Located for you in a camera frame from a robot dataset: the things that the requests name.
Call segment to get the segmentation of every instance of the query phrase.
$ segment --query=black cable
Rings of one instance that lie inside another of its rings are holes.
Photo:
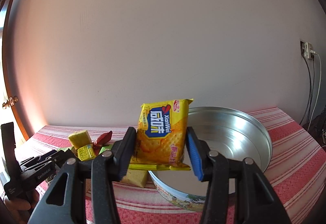
[[[309,122],[310,109],[311,109],[311,103],[312,103],[312,96],[314,95],[314,86],[315,86],[315,57],[314,56],[312,56],[312,67],[314,68],[314,77],[313,77],[313,81],[312,81],[310,104],[309,104],[309,110],[308,110],[308,115],[307,115],[306,123]]]
[[[309,83],[310,83],[310,86],[309,86],[309,97],[308,97],[307,107],[306,107],[306,110],[304,111],[304,116],[305,116],[305,114],[307,112],[307,109],[308,109],[308,106],[309,106],[309,103],[310,103],[310,96],[311,96],[311,75],[310,75],[310,70],[309,70],[309,66],[308,66],[307,60],[305,59],[305,57],[303,56],[303,54],[301,54],[301,56],[304,58],[304,61],[305,61],[306,65],[307,65],[307,69],[308,69],[308,73],[309,73]],[[302,117],[299,125],[301,125],[301,123],[302,123],[302,121],[304,119],[304,116]]]

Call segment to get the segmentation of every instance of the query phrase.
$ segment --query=wall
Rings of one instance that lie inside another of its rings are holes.
[[[317,0],[15,0],[12,12],[12,85],[31,131],[136,125],[143,102],[175,98],[298,121],[300,39],[326,61]]]

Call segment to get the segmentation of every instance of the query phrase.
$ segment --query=screw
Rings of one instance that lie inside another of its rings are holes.
[[[218,155],[218,151],[217,150],[210,150],[208,155],[210,157],[216,157]]]
[[[69,165],[73,165],[75,162],[76,162],[76,159],[74,159],[74,158],[69,158],[67,160],[67,164],[69,164]]]
[[[102,157],[108,158],[112,155],[112,152],[110,150],[106,150],[102,153]]]
[[[252,165],[254,164],[254,160],[252,158],[245,158],[244,159],[244,162],[248,165]]]

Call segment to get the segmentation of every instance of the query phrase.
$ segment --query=white cable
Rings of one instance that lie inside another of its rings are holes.
[[[319,85],[318,85],[318,92],[317,92],[316,102],[315,102],[314,109],[312,110],[312,114],[311,114],[311,117],[310,117],[310,122],[309,122],[309,126],[308,126],[307,131],[308,131],[309,128],[310,128],[310,124],[311,124],[312,116],[313,116],[313,114],[314,114],[314,110],[315,110],[315,108],[316,108],[316,104],[317,104],[317,100],[318,100],[318,95],[319,95],[319,89],[320,89],[320,82],[321,82],[321,80],[322,80],[322,61],[320,60],[320,56],[319,56],[316,52],[313,52],[313,54],[316,54],[316,55],[319,57],[319,63],[320,63],[320,74],[319,74]]]

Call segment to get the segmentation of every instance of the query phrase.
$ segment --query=red heart logo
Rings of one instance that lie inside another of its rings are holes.
[[[170,109],[171,109],[171,105],[169,105],[169,104],[167,106],[163,106],[162,107],[163,114],[168,113],[170,111]]]

